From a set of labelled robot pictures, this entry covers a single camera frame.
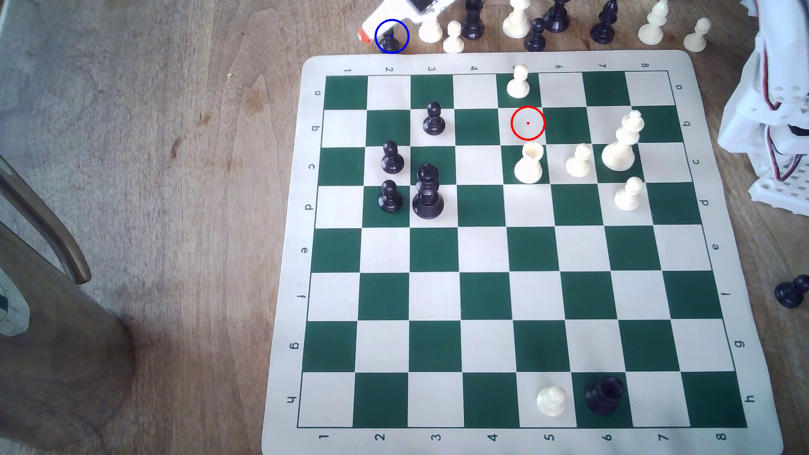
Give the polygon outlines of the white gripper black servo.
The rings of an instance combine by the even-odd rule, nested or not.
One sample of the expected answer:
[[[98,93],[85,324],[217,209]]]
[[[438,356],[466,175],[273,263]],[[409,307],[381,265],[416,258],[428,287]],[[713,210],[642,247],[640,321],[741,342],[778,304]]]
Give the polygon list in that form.
[[[397,25],[394,20],[409,19],[414,23],[422,23],[424,19],[437,18],[453,3],[453,0],[389,1],[388,5],[392,9],[377,9],[362,22],[358,29],[359,41],[372,43],[380,33]]]

